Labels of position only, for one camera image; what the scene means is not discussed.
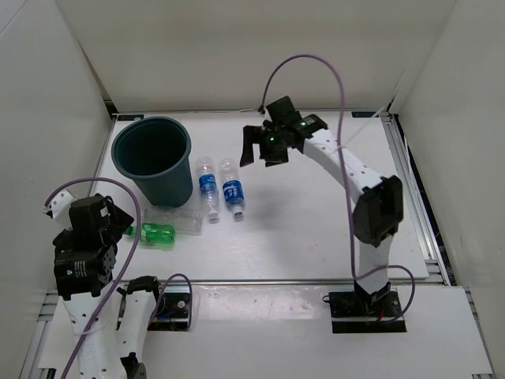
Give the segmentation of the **short blue-label water bottle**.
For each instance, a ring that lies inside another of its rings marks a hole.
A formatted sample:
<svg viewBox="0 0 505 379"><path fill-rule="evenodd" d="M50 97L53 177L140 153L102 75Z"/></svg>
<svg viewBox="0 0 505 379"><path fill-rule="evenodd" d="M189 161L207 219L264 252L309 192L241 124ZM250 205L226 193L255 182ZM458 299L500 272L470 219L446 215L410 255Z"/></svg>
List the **short blue-label water bottle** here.
<svg viewBox="0 0 505 379"><path fill-rule="evenodd" d="M235 161L223 159L219 165L219 174L226 206L234 218L239 220L243 217L245 196Z"/></svg>

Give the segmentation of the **tall blue-label water bottle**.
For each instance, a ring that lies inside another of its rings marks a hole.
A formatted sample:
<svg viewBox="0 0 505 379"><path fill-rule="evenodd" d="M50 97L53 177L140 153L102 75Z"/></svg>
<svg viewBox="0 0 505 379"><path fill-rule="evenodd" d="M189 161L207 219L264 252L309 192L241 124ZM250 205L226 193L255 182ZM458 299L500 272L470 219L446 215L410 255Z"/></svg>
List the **tall blue-label water bottle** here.
<svg viewBox="0 0 505 379"><path fill-rule="evenodd" d="M205 156L196 160L196 175L204 214L210 223L217 223L219 221L219 191L215 177L215 165L211 157Z"/></svg>

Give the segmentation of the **green plastic soda bottle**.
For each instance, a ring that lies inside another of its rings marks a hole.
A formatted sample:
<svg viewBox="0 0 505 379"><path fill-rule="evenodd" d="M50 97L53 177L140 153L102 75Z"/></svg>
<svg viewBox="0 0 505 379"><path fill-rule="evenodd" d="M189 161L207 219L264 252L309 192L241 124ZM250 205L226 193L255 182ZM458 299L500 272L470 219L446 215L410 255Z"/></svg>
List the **green plastic soda bottle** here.
<svg viewBox="0 0 505 379"><path fill-rule="evenodd" d="M168 247L174 244L175 229L168 224L142 223L140 225L140 244L145 246Z"/></svg>

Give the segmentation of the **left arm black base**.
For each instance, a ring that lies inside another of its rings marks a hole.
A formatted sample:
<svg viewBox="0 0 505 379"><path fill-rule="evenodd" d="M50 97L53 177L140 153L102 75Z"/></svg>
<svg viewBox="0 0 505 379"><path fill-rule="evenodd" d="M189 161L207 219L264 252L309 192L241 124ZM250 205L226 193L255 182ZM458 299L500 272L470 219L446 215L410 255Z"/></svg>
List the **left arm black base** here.
<svg viewBox="0 0 505 379"><path fill-rule="evenodd" d="M193 319L193 293L188 285L169 285L148 331L188 332Z"/></svg>

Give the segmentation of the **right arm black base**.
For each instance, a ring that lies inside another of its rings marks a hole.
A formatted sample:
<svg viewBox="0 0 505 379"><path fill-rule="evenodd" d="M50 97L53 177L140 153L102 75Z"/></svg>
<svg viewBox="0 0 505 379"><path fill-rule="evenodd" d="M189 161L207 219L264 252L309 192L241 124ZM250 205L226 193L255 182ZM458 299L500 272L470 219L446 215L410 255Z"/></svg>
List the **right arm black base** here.
<svg viewBox="0 0 505 379"><path fill-rule="evenodd" d="M334 334L406 332L397 291L391 291L371 307L352 291L329 292L322 300L330 306Z"/></svg>

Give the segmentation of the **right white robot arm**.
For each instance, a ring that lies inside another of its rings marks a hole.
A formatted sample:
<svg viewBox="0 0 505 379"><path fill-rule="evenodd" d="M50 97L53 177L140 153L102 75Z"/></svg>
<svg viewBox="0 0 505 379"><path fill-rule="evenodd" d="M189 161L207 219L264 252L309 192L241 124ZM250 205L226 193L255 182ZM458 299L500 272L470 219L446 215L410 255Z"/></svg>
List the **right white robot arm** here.
<svg viewBox="0 0 505 379"><path fill-rule="evenodd" d="M387 268L393 237L403 220L401 180L366 167L339 143L322 118L301 116L289 97L267 105L267 113L261 125L243 128L241 166L253 163L255 145L268 167L288 162L292 148L318 163L342 186L350 213L354 305L359 313L373 315L391 290Z"/></svg>

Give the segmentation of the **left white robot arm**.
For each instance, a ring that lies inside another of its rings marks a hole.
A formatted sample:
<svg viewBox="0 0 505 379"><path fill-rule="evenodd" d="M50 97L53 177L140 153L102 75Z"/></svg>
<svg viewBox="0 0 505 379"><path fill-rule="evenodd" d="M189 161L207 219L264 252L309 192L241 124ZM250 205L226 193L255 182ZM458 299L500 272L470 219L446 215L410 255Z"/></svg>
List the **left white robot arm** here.
<svg viewBox="0 0 505 379"><path fill-rule="evenodd" d="M146 378L144 340L166 298L154 276L114 283L118 242L133 218L99 194L71 200L68 216L53 244L58 295L77 342L71 362L81 378Z"/></svg>

